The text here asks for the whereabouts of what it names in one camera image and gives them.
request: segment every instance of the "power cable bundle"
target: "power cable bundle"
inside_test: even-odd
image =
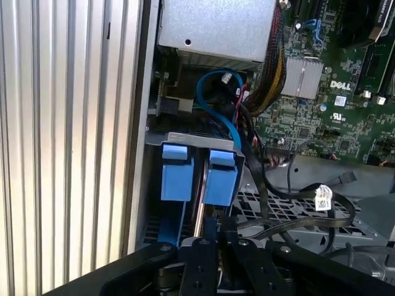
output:
[[[284,12],[277,5],[260,85],[244,103],[253,117],[267,110],[276,101],[284,87],[286,79],[284,25]]]

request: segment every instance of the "white label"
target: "white label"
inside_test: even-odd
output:
[[[232,78],[232,74],[231,73],[226,73],[222,76],[222,82],[225,84],[228,84],[230,78]]]
[[[326,185],[320,185],[318,189],[315,190],[315,210],[316,211],[328,211],[332,208],[333,192]]]
[[[346,105],[347,97],[336,96],[335,106],[344,107]]]
[[[245,91],[244,94],[243,94],[243,102],[244,102],[245,99],[248,98],[248,96],[249,96],[249,91]]]

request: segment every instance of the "red wire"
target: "red wire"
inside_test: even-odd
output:
[[[236,127],[237,127],[237,119],[239,117],[239,107],[240,107],[240,103],[243,101],[243,97],[244,97],[244,92],[247,89],[247,85],[244,84],[243,87],[240,89],[240,95],[239,95],[239,99],[236,103],[236,116],[235,116],[235,123],[236,123]]]

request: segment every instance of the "silver metal cover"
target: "silver metal cover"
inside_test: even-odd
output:
[[[142,3],[0,2],[1,296],[42,295],[125,248]]]
[[[309,59],[289,58],[286,63],[286,81],[281,94],[315,99],[323,64]]]
[[[276,0],[162,2],[160,45],[229,59],[265,60]]]

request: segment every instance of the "blue plastic tab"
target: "blue plastic tab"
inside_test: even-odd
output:
[[[210,151],[210,168],[203,198],[205,204],[231,205],[238,175],[234,157],[231,152]]]
[[[187,160],[188,147],[165,144],[163,145],[162,158],[171,160]]]
[[[164,145],[162,168],[162,200],[189,202],[192,196],[193,157],[188,160],[185,146]]]
[[[162,202],[162,219],[158,242],[169,242],[178,246],[184,221],[186,202]]]
[[[211,165],[224,165],[226,167],[235,166],[235,156],[232,152],[225,151],[210,151],[210,164]]]

